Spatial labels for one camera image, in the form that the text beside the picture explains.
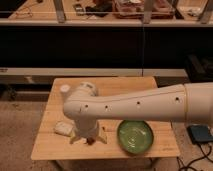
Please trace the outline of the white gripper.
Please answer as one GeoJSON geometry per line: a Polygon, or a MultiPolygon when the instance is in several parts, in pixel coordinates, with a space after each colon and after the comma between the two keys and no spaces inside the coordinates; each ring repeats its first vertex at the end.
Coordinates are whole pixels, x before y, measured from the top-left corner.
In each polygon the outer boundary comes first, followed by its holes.
{"type": "Polygon", "coordinates": [[[96,119],[80,118],[74,121],[75,132],[72,132],[70,135],[70,143],[73,144],[76,141],[79,141],[81,137],[83,138],[95,138],[97,135],[97,140],[106,144],[107,135],[105,132],[99,131],[99,123],[96,119]]]}

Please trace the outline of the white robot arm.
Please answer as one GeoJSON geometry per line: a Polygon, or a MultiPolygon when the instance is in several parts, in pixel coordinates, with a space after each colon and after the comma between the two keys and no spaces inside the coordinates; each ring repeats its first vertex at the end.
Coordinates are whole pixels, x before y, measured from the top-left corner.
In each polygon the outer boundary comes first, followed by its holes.
{"type": "Polygon", "coordinates": [[[146,91],[99,96],[90,82],[74,90],[62,85],[63,113],[74,121],[71,142],[101,137],[98,120],[146,120],[213,125],[213,83],[178,84],[146,91]]]}

